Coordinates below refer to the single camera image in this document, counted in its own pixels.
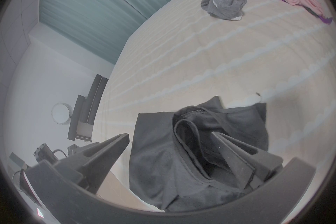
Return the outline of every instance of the white round object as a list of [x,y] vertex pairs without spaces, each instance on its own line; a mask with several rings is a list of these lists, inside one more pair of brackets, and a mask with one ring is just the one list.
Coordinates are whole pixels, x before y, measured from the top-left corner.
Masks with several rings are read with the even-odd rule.
[[55,104],[51,110],[51,117],[56,123],[65,124],[70,118],[70,110],[63,103]]

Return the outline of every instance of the striped bed sheet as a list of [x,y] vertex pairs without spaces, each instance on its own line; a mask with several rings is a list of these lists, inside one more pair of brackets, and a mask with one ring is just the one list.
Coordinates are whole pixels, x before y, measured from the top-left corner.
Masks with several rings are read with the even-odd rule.
[[281,0],[248,0],[240,21],[220,20],[200,1],[170,1],[128,39],[101,99],[92,142],[130,135],[111,169],[129,188],[138,113],[176,111],[215,95],[226,108],[266,102],[269,151],[284,165],[297,156],[317,167],[307,201],[336,151],[335,23]]

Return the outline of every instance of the bed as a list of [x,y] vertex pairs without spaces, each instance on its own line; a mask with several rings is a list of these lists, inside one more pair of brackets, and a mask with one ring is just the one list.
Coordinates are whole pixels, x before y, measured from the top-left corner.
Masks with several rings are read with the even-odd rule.
[[138,113],[216,95],[226,108],[266,102],[269,151],[284,165],[297,156],[317,168],[304,204],[336,151],[335,23],[281,0],[248,0],[240,21],[220,20],[200,1],[172,0],[132,34],[103,93],[92,142],[130,135],[111,169],[129,188]]

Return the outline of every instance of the bed sheet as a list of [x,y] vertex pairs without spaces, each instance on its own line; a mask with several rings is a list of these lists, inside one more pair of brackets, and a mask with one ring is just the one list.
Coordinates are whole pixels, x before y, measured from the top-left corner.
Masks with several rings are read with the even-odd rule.
[[301,6],[248,0],[240,21],[201,0],[172,0],[128,39],[96,115],[92,142],[121,133],[130,144],[111,171],[129,188],[138,113],[176,111],[220,96],[224,107],[267,103],[269,151],[317,167],[312,195],[336,151],[336,27]]

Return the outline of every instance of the mattress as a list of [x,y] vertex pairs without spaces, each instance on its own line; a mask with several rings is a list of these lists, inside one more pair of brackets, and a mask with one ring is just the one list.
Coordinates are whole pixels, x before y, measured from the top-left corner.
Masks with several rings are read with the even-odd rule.
[[266,102],[269,152],[284,165],[296,156],[317,168],[311,197],[336,151],[335,23],[281,0],[248,0],[240,21],[220,20],[200,2],[170,1],[128,39],[92,142],[130,135],[111,169],[129,187],[138,113],[177,111],[216,95],[226,108]]

